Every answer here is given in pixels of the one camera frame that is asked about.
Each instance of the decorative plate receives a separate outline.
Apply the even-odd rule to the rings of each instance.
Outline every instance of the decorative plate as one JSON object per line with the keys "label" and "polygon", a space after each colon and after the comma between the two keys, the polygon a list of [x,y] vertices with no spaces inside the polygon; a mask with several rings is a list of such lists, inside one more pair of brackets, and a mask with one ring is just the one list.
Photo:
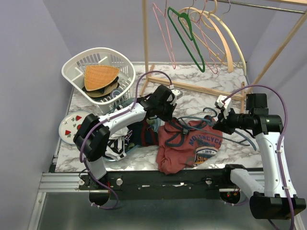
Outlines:
{"label": "decorative plate", "polygon": [[68,144],[74,145],[73,138],[81,127],[83,120],[89,114],[89,112],[81,110],[68,114],[59,126],[59,136],[61,139]]}

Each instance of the wooden pole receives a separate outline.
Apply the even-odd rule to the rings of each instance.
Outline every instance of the wooden pole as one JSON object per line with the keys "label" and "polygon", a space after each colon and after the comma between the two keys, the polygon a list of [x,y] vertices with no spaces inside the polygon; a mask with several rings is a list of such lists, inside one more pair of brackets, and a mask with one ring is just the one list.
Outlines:
{"label": "wooden pole", "polygon": [[149,66],[148,66],[147,0],[142,0],[142,15],[143,15],[143,43],[144,43],[144,56],[145,56],[145,72],[148,72]]}
{"label": "wooden pole", "polygon": [[[154,64],[152,64],[152,66],[150,67],[150,71],[152,71],[153,69],[154,69]],[[142,97],[143,94],[144,94],[144,92],[145,92],[145,89],[146,89],[146,87],[147,87],[147,85],[148,85],[148,80],[149,80],[149,77],[150,77],[150,76],[151,76],[151,74],[147,74],[147,75],[146,75],[146,80],[145,80],[144,85],[143,85],[143,88],[142,88],[142,90],[141,90],[140,97]]]}
{"label": "wooden pole", "polygon": [[[162,78],[159,78],[159,77],[150,76],[150,77],[148,77],[148,80],[151,81],[151,82],[155,82],[155,83],[159,83],[159,84],[163,84],[163,85],[169,85],[168,79],[162,79]],[[214,90],[214,89],[205,88],[205,87],[198,86],[198,85],[191,85],[191,84],[187,84],[187,83],[182,83],[182,82],[174,81],[174,80],[172,81],[172,83],[175,87],[178,87],[178,88],[196,91],[196,92],[208,93],[208,94],[215,95],[215,96],[219,96],[219,95],[229,96],[231,94],[230,92],[224,92],[224,91],[221,91],[221,90]],[[233,95],[231,98],[234,99],[234,100],[241,101],[242,95],[237,93],[237,94]]]}
{"label": "wooden pole", "polygon": [[[283,51],[283,49],[285,48],[285,46],[289,43],[289,41],[293,38],[293,36],[296,34],[296,32],[299,30],[299,28],[304,24],[304,22],[307,19],[307,11],[305,12],[305,14],[303,14],[300,19],[296,22],[296,24],[294,25],[294,27],[292,28],[292,30],[290,31],[290,33],[288,34],[288,36],[285,38],[285,40],[283,41],[283,43],[279,46],[279,48],[276,50],[276,52],[272,55],[272,57],[269,59],[269,61],[267,62],[267,64],[264,66],[263,70],[261,71],[261,73],[258,75],[258,77],[254,80],[254,82],[252,83],[257,84],[260,79],[263,77],[263,75],[268,71],[268,69],[270,68],[270,66],[273,64],[273,62],[277,59],[277,57],[280,55],[280,53]],[[249,88],[246,91],[246,94],[250,93],[252,91],[252,88]]]}

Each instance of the wooden rack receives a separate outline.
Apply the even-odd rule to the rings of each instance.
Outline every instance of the wooden rack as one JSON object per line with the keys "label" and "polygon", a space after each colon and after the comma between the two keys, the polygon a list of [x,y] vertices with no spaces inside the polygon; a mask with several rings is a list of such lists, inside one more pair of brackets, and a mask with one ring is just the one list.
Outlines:
{"label": "wooden rack", "polygon": [[[268,0],[268,1],[277,1],[277,2],[282,2],[282,3],[289,3],[289,4],[296,4],[296,5],[303,5],[307,6],[307,0]],[[227,2],[227,0],[218,0],[218,2]],[[300,29],[300,27],[303,25],[303,23],[307,19],[307,11],[295,11],[295,10],[288,10],[288,9],[282,9],[282,8],[276,8],[276,7],[269,7],[269,6],[260,6],[260,5],[253,5],[253,4],[247,4],[247,3],[242,3],[242,2],[235,2],[231,1],[231,4],[234,5],[244,5],[244,6],[249,6],[249,7],[257,7],[257,8],[265,8],[265,9],[270,9],[270,10],[275,10],[275,11],[284,11],[284,12],[292,12],[292,13],[300,13],[302,16],[300,19],[296,22],[292,30],[289,32],[288,36],[285,38],[285,40],[282,42],[282,44],[279,46],[279,48],[276,50],[276,52],[271,56],[267,64],[264,66],[263,70],[261,73],[258,75],[258,77],[254,80],[252,84],[257,84],[260,79],[264,76],[264,74],[268,71],[270,66],[273,64],[273,62],[277,59],[277,57],[280,55],[280,53],[283,51],[283,49],[286,47],[286,45],[289,43],[289,41],[293,38],[293,36],[296,34],[296,32]],[[145,56],[145,71],[148,72],[149,70],[154,69],[154,64],[151,65],[149,69],[149,60],[148,60],[148,26],[147,26],[147,0],[142,0],[142,16],[143,16],[143,43],[144,43],[144,56]],[[150,74],[146,76],[145,83],[143,85],[143,88],[141,90],[140,95],[142,96],[145,88],[148,85],[148,82],[156,82],[159,84],[168,84],[168,80],[159,78],[159,77],[153,77]],[[205,88],[197,85],[191,85],[191,84],[186,84],[186,83],[181,83],[178,81],[173,81],[173,84],[175,87],[187,89],[187,90],[192,90],[192,91],[197,91],[197,92],[203,92],[211,95],[225,95],[228,96],[230,95],[230,92],[224,92],[224,91],[219,91],[219,90],[214,90],[210,88]],[[244,101],[246,98],[246,94],[250,93],[252,88],[249,88],[247,91],[242,92],[241,94],[235,94],[232,99],[238,100],[241,102],[240,106],[240,112],[242,113],[244,111]]]}

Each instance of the green hanger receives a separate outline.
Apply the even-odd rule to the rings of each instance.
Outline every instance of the green hanger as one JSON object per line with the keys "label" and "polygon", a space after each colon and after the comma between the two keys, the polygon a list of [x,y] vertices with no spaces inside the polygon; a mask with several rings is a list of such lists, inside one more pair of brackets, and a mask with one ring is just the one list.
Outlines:
{"label": "green hanger", "polygon": [[[175,25],[174,22],[173,22],[172,17],[169,15],[169,12],[170,12],[170,11],[172,11],[173,13],[175,13],[175,15],[178,16],[178,21],[179,21],[181,27],[184,29],[184,31],[185,31],[185,33],[187,34],[187,36],[188,36],[188,38],[190,39],[190,41],[193,41],[193,43],[194,43],[194,45],[195,45],[195,47],[196,47],[197,53],[198,53],[198,55],[199,55],[200,58],[201,58],[202,67],[198,64],[198,62],[196,61],[195,57],[193,56],[193,54],[191,53],[190,49],[188,48],[186,42],[183,40],[183,38],[182,38],[180,32],[178,31],[176,25]],[[189,16],[188,16],[187,13],[185,13],[185,12],[183,12],[183,13],[178,13],[178,12],[175,11],[172,7],[168,7],[168,9],[167,9],[167,15],[168,15],[168,18],[169,18],[169,20],[171,21],[171,23],[172,23],[174,29],[176,30],[176,32],[177,32],[177,34],[178,34],[180,40],[182,41],[183,45],[184,45],[185,48],[187,49],[187,51],[188,51],[188,53],[190,54],[191,58],[193,59],[194,63],[195,63],[196,66],[200,69],[201,72],[205,72],[205,70],[206,70],[205,62],[204,62],[204,60],[203,60],[203,58],[202,58],[200,49],[198,48],[197,42],[196,42],[196,40],[195,40],[195,38],[194,38],[193,31],[192,31],[192,24],[191,24],[191,20],[190,20]],[[188,27],[189,27],[189,33],[187,32],[185,26],[184,26],[184,25],[182,24],[182,22],[180,21],[180,18],[183,18],[183,19],[185,19],[185,20],[187,21]]]}

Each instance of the purple wall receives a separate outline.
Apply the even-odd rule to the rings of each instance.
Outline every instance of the purple wall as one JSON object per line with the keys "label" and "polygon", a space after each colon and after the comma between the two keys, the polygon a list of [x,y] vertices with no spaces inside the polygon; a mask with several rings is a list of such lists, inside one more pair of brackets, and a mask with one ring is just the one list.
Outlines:
{"label": "purple wall", "polygon": [[0,223],[25,230],[67,108],[71,55],[41,0],[3,2],[0,34]]}
{"label": "purple wall", "polygon": [[[281,4],[281,7],[289,8],[286,4]],[[296,6],[296,8],[300,10],[306,9],[301,6]],[[275,14],[248,60],[247,70],[250,83],[253,82],[271,55],[286,38],[299,17],[300,15],[285,12]],[[305,146],[307,108],[304,104],[307,86],[306,37],[307,23],[296,33],[259,82],[259,84],[268,85],[276,89],[286,102],[289,123],[285,134],[285,154],[297,194],[305,199],[307,199],[305,177],[307,174]],[[255,89],[254,92],[267,91]],[[272,93],[268,95],[270,113],[279,114],[283,118],[283,109],[279,99]],[[304,211],[301,215],[305,226],[307,226],[307,211]]]}
{"label": "purple wall", "polygon": [[[43,1],[62,34],[69,51],[73,55],[92,47],[105,46],[123,53],[131,61],[144,61],[141,0]],[[169,62],[169,57],[152,9],[153,2],[163,9],[165,0],[148,0],[150,61]],[[243,0],[242,2],[255,3],[254,0]],[[168,5],[178,11],[191,4],[192,0],[168,1]],[[258,0],[257,4],[279,5],[277,2],[266,0]],[[203,1],[195,1],[194,6],[202,9]],[[216,15],[222,15],[228,8],[228,4],[219,3]],[[213,9],[213,2],[209,1],[207,3],[207,9],[209,11]],[[230,12],[224,16],[224,22],[236,37],[246,60],[250,57],[274,13],[274,11],[266,9],[232,5]],[[160,16],[160,20],[161,24],[164,24],[162,16]],[[171,23],[169,23],[169,26],[171,27],[170,31],[176,60],[191,62],[192,59],[172,28]],[[218,35],[208,29],[205,32],[214,41],[221,44]],[[234,46],[230,45],[230,49],[233,50],[234,60],[237,60],[238,55],[234,50]],[[208,59],[208,51],[203,46],[201,50],[203,56],[206,57],[205,59],[210,61]]]}

